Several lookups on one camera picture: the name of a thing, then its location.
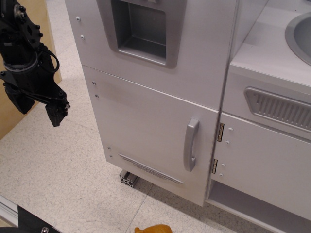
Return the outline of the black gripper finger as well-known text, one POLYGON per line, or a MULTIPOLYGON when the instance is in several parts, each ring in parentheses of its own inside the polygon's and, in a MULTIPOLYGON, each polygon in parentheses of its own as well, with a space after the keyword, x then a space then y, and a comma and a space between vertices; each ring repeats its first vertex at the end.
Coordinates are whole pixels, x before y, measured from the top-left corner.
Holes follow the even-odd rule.
POLYGON ((51 102, 45 106, 48 117, 54 127, 60 126, 61 121, 68 115, 69 102, 51 102))
POLYGON ((12 84, 4 83, 5 92, 13 105, 23 114, 27 114, 31 110, 35 101, 30 99, 19 88, 12 84))

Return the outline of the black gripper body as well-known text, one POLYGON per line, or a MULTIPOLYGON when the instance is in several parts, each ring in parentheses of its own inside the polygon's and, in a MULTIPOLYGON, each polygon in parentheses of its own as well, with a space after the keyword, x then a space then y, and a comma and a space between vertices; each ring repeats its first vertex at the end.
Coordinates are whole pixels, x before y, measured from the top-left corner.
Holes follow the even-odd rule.
POLYGON ((55 71, 36 65, 25 72, 2 71, 0 78, 42 103, 67 102, 66 93, 54 81, 55 71))

